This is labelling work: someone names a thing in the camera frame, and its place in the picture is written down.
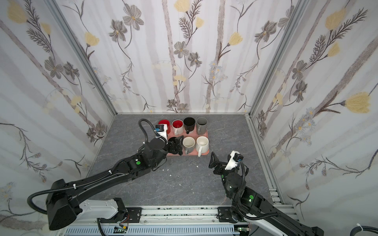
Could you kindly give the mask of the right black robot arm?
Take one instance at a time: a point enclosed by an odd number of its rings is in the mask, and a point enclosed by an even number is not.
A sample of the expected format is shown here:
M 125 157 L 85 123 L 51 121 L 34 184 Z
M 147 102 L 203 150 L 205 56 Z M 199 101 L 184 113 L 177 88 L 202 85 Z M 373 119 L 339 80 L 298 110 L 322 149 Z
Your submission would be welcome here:
M 244 156 L 237 151 L 228 155 L 227 162 L 211 153 L 209 168 L 221 177 L 225 195 L 231 200 L 230 207 L 219 207 L 219 222 L 256 224 L 276 236 L 323 236 L 319 227 L 309 227 L 283 213 L 262 195 L 247 187 L 249 168 Z

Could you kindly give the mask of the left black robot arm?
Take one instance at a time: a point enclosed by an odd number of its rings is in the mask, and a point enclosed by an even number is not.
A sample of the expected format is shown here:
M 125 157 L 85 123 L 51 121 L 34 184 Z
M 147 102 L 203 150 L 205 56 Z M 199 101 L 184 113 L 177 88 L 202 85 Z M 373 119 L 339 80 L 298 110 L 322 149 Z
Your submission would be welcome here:
M 73 223 L 84 213 L 85 200 L 156 171 L 169 153 L 183 153 L 183 136 L 169 139 L 161 124 L 152 125 L 147 119 L 140 119 L 138 125 L 145 141 L 136 154 L 119 160 L 109 170 L 92 177 L 68 183 L 58 180 L 50 189 L 33 193 L 27 198 L 29 207 L 48 216 L 50 230 L 60 230 Z

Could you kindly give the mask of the right aluminium corner post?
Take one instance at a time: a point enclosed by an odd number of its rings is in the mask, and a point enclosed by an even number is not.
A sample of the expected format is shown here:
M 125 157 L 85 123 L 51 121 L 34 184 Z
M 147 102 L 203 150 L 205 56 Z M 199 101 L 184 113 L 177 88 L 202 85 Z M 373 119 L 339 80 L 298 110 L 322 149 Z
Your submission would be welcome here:
M 278 45 L 274 57 L 272 58 L 272 61 L 268 67 L 268 70 L 265 74 L 265 77 L 260 85 L 260 88 L 258 90 L 257 96 L 255 97 L 255 100 L 252 104 L 252 107 L 248 113 L 248 116 L 250 117 L 258 108 L 259 103 L 261 102 L 268 84 L 270 83 L 270 80 L 273 77 L 273 74 L 280 62 L 280 60 L 283 58 L 284 53 L 290 43 L 291 38 L 294 36 L 294 33 L 296 31 L 296 28 L 298 24 L 300 23 L 300 20 L 307 8 L 307 5 L 310 1 L 298 1 L 296 8 L 293 10 L 291 18 L 287 24 L 286 30 L 283 34 L 283 37 L 280 41 L 280 44 Z

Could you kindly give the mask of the white mug red inside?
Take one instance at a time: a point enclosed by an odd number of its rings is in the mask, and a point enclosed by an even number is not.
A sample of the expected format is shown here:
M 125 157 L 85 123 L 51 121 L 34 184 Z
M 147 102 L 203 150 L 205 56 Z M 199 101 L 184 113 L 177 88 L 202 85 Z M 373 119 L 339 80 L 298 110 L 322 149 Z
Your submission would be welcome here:
M 179 136 L 184 132 L 184 123 L 182 120 L 174 120 L 172 127 L 174 136 Z

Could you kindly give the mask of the red mug black handle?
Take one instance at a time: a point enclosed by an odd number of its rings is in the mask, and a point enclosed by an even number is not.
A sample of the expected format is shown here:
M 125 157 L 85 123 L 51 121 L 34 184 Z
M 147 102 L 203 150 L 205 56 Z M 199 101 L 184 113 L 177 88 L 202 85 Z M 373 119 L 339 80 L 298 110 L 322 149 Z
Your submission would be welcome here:
M 161 125 L 166 125 L 167 126 L 167 129 L 166 129 L 166 133 L 169 134 L 171 132 L 171 124 L 170 124 L 170 121 L 169 120 L 160 120 L 158 122 L 158 124 L 161 124 Z

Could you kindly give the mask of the pink plastic tray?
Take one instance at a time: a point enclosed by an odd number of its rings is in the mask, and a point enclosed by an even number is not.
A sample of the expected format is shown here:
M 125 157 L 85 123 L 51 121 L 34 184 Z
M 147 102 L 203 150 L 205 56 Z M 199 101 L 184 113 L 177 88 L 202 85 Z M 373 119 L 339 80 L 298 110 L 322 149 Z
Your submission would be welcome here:
M 202 135 L 198 135 L 197 132 L 194 130 L 190 134 L 187 134 L 186 131 L 181 133 L 180 135 L 175 135 L 173 128 L 171 132 L 168 134 L 168 138 L 182 138 L 182 150 L 177 154 L 169 153 L 170 156 L 205 156 L 208 155 L 210 152 L 210 141 L 208 138 L 208 131 L 206 131 Z

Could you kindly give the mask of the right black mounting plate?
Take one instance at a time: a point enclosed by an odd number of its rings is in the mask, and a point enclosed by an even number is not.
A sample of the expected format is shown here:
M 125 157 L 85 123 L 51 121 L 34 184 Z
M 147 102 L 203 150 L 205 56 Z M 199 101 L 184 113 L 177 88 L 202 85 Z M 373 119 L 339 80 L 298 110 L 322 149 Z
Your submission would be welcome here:
M 219 222 L 223 223 L 231 223 L 231 224 L 236 224 L 238 223 L 238 220 L 235 219 L 231 213 L 231 207 L 218 207 L 218 214 L 217 214 L 217 219 Z

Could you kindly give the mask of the black mug grey rim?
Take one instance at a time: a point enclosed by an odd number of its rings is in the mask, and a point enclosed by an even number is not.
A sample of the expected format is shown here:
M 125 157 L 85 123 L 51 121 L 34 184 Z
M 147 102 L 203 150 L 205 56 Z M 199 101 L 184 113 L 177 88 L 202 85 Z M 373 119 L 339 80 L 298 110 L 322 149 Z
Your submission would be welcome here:
M 168 140 L 167 148 L 168 148 L 168 152 L 171 153 L 171 154 L 177 154 L 178 153 L 175 137 L 171 137 Z

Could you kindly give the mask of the aluminium corner post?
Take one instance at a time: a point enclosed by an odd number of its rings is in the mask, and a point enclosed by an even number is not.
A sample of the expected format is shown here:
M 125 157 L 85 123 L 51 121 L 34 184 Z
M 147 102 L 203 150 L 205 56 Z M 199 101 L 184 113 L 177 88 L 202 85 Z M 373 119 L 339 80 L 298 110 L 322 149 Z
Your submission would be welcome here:
M 274 57 L 272 58 L 272 61 L 268 67 L 268 70 L 265 74 L 265 77 L 260 85 L 260 88 L 258 90 L 257 96 L 255 97 L 255 100 L 252 104 L 252 107 L 248 113 L 248 116 L 250 117 L 258 108 L 259 103 L 261 102 L 268 84 L 270 83 L 270 80 L 273 77 L 273 74 L 280 62 L 280 60 L 283 58 L 284 53 L 290 43 L 291 38 L 294 36 L 294 33 L 296 31 L 296 28 L 298 24 L 300 23 L 300 20 L 307 8 L 307 5 L 310 1 L 298 1 L 296 8 L 293 10 L 291 18 L 287 24 L 286 30 L 283 34 L 283 37 L 280 41 L 280 44 L 278 45 Z
M 82 66 L 84 67 L 84 70 L 88 73 L 89 78 L 91 79 L 92 83 L 94 84 L 94 87 L 97 89 L 99 94 L 102 97 L 102 100 L 106 104 L 108 110 L 110 111 L 111 115 L 115 116 L 117 115 L 117 111 L 112 104 L 111 100 L 107 96 L 107 93 L 105 89 L 103 88 L 103 85 L 100 83 L 99 78 L 95 74 L 90 61 L 88 60 L 87 56 L 85 55 L 84 49 L 81 47 L 77 37 L 75 36 L 74 32 L 70 28 L 69 24 L 67 23 L 64 15 L 62 14 L 61 10 L 58 7 L 58 4 L 56 1 L 44 1 L 46 6 L 48 7 L 50 13 L 54 17 L 55 21 L 57 22 L 58 26 L 62 30 L 64 36 L 68 40 L 71 48 L 74 50 L 76 56 L 78 57 L 79 61 L 81 62 Z

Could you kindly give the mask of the left aluminium corner post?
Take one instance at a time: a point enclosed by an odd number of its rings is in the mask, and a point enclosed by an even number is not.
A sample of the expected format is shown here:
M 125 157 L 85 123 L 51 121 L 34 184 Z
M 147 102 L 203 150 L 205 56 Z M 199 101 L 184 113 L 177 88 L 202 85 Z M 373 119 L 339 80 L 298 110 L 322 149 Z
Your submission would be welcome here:
M 58 4 L 56 1 L 44 1 L 46 6 L 48 7 L 50 13 L 54 17 L 55 21 L 57 22 L 58 26 L 62 30 L 64 36 L 68 40 L 71 48 L 74 50 L 76 56 L 78 57 L 79 61 L 81 62 L 82 66 L 84 67 L 84 70 L 88 73 L 89 78 L 91 79 L 92 83 L 94 84 L 94 87 L 97 89 L 99 94 L 102 97 L 102 100 L 106 104 L 108 110 L 110 111 L 111 115 L 115 116 L 117 115 L 117 111 L 112 104 L 111 100 L 107 96 L 107 93 L 105 89 L 103 88 L 103 85 L 100 83 L 99 78 L 95 74 L 90 61 L 88 60 L 87 56 L 85 55 L 84 49 L 81 47 L 77 37 L 75 36 L 74 32 L 70 28 L 69 24 L 67 23 L 64 15 L 62 14 L 61 10 L 58 7 Z

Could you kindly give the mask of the small grey mug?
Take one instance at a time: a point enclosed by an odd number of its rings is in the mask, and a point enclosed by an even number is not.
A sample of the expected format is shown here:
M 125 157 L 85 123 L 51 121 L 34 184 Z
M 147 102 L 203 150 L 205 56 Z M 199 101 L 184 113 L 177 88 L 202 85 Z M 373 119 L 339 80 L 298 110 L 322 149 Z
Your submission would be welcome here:
M 183 154 L 189 155 L 195 149 L 195 139 L 193 137 L 185 137 L 183 139 Z

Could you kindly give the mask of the black mug white base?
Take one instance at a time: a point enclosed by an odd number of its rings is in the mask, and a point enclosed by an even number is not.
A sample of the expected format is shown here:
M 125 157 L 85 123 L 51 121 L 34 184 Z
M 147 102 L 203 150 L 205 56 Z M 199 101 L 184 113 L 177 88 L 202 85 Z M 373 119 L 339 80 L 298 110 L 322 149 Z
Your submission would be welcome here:
M 192 117 L 187 117 L 183 120 L 186 134 L 190 134 L 195 129 L 196 120 Z

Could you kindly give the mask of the white ribbed-base mug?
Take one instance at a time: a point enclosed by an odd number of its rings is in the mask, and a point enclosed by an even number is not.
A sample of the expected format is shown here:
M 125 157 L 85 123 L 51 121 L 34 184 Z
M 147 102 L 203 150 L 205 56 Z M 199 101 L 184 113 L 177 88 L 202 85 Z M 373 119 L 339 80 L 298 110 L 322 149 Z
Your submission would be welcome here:
M 197 156 L 201 157 L 206 155 L 209 151 L 209 140 L 205 136 L 199 136 L 196 140 L 195 149 L 197 151 Z

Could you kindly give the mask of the black mounting plate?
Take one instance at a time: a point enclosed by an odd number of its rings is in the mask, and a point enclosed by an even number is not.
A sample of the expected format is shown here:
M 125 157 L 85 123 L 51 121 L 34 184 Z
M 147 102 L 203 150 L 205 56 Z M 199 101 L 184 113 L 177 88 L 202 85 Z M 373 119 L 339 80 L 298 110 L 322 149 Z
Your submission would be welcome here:
M 236 224 L 238 223 L 238 220 L 235 219 L 231 213 L 231 207 L 218 207 L 218 214 L 217 214 L 217 219 L 219 222 L 223 223 L 231 223 L 231 224 Z
M 141 207 L 128 207 L 127 208 L 127 220 L 126 223 L 139 223 L 142 215 Z

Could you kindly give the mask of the tall grey mug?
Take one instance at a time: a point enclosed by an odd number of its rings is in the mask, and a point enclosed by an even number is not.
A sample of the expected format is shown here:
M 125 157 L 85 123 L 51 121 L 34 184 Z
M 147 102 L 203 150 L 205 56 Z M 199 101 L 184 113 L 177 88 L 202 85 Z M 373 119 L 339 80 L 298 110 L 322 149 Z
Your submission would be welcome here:
M 204 135 L 207 132 L 208 120 L 200 117 L 196 120 L 196 132 L 198 135 Z

